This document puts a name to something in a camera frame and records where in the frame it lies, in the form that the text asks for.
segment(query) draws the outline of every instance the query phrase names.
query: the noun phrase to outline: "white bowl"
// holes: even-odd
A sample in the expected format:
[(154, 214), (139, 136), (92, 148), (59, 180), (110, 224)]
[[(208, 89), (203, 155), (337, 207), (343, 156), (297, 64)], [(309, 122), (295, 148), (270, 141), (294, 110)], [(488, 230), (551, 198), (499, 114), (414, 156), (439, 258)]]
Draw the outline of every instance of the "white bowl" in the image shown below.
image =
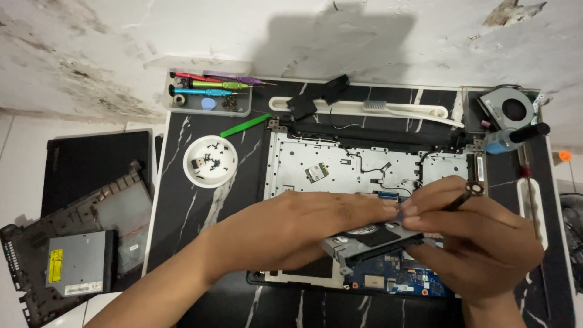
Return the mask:
[[(192, 161), (204, 160), (205, 164), (194, 168)], [(207, 135), (188, 146), (182, 166), (193, 184), (202, 188), (217, 188), (229, 181), (238, 165), (237, 151), (227, 139)]]

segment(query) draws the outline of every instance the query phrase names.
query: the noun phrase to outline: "yellow label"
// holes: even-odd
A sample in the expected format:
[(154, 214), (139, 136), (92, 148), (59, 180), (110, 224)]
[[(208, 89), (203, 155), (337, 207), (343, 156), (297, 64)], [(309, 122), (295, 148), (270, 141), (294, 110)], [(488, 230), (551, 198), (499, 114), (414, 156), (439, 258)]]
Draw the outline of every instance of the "yellow label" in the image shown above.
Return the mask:
[(61, 281), (61, 264), (63, 261), (63, 250), (55, 249), (51, 251), (51, 264), (48, 266), (48, 282)]

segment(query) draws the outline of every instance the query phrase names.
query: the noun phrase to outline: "blue screwdriver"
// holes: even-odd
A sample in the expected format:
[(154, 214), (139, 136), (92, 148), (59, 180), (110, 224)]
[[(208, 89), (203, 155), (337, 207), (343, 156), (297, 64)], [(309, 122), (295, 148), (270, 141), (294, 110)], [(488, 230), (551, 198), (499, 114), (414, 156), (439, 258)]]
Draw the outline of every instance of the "blue screwdriver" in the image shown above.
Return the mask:
[(231, 92), (227, 90), (221, 89), (182, 89), (182, 88), (175, 88), (172, 84), (168, 85), (168, 94), (171, 97), (174, 97), (176, 93), (187, 93), (190, 95), (205, 95), (205, 96), (214, 96), (214, 97), (224, 97), (230, 95), (246, 95), (246, 93), (238, 93), (238, 92)]

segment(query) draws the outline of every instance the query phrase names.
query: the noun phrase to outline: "orange cap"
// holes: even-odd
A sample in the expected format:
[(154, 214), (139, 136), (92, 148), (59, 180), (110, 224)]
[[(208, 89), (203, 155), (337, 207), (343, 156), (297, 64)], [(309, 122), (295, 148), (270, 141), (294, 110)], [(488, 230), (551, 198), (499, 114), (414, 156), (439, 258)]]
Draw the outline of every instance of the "orange cap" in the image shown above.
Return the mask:
[(559, 152), (559, 158), (563, 162), (569, 162), (571, 160), (571, 153), (569, 151), (560, 151)]

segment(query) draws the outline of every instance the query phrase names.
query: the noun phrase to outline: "red screwdriver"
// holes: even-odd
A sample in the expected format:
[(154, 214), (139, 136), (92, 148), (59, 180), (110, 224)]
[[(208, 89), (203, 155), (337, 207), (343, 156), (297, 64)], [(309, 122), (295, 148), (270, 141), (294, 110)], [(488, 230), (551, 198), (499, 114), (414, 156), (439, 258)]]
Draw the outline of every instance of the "red screwdriver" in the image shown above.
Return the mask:
[(170, 72), (170, 77), (171, 78), (175, 78), (176, 76), (179, 76), (181, 78), (191, 78), (193, 80), (197, 80), (197, 81), (205, 81), (205, 82), (220, 82), (222, 83), (223, 81), (219, 80), (219, 79), (215, 79), (215, 78), (206, 78), (204, 76), (200, 76), (200, 75), (194, 75), (194, 74), (189, 74), (189, 73), (182, 73), (182, 72)]

